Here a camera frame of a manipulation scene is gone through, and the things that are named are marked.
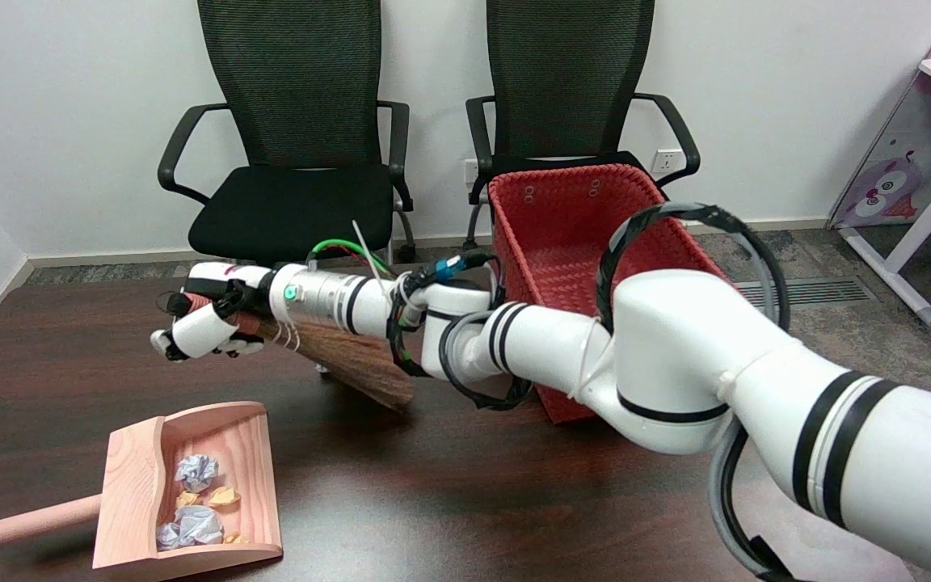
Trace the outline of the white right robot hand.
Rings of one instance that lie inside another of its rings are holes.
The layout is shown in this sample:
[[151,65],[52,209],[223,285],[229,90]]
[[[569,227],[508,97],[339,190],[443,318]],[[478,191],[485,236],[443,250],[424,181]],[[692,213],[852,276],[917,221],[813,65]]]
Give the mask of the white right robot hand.
[[259,352],[273,276],[259,266],[196,263],[180,291],[163,295],[161,307],[171,316],[171,326],[153,331],[151,345],[168,361]]

